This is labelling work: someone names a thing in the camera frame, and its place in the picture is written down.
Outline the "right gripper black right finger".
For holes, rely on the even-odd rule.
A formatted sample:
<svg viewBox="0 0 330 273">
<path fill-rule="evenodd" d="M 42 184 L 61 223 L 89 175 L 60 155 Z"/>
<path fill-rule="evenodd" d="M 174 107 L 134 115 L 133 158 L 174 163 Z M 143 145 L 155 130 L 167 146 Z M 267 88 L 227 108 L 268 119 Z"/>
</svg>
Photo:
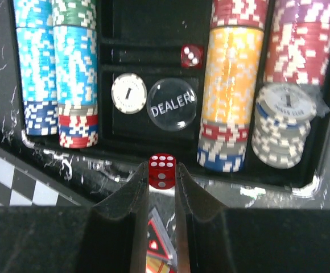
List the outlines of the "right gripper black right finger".
<svg viewBox="0 0 330 273">
<path fill-rule="evenodd" d="M 176 168 L 179 272 L 330 272 L 330 210 L 228 208 Z"/>
</svg>

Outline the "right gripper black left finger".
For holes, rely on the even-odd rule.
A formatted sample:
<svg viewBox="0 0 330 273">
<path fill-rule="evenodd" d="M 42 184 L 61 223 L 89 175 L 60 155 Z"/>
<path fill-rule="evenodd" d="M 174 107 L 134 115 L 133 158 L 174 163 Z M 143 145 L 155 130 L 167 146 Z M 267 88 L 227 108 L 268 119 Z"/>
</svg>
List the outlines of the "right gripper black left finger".
<svg viewBox="0 0 330 273">
<path fill-rule="evenodd" d="M 144 272 L 148 175 L 93 207 L 0 207 L 0 272 Z"/>
</svg>

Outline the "triangular all-in marker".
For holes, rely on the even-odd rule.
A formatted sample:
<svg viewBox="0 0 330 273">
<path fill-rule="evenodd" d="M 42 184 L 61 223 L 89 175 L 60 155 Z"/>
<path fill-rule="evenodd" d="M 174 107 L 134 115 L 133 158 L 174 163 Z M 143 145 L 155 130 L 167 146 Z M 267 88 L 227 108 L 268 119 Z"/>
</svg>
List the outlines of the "triangular all-in marker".
<svg viewBox="0 0 330 273">
<path fill-rule="evenodd" d="M 147 254 L 177 267 L 178 256 L 176 250 L 156 207 L 148 215 Z"/>
</svg>

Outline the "black white chess board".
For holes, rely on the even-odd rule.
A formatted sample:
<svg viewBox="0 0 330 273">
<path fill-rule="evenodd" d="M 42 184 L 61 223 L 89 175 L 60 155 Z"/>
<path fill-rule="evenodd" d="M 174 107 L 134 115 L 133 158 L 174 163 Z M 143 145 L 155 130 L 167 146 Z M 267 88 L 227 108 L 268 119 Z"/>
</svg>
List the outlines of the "black white chess board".
<svg viewBox="0 0 330 273">
<path fill-rule="evenodd" d="M 41 181 L 19 168 L 15 157 L 0 149 L 0 206 L 92 206 L 93 203 L 55 181 Z"/>
</svg>

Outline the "black poker set case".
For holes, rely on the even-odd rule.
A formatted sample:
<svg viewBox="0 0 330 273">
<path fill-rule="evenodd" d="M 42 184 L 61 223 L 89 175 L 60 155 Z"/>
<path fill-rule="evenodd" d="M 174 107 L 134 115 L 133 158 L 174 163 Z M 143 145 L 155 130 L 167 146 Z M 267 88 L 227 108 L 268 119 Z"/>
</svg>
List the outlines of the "black poker set case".
<svg viewBox="0 0 330 273">
<path fill-rule="evenodd" d="M 291 189 L 323 161 L 330 1 L 11 1 L 23 140 Z"/>
</svg>

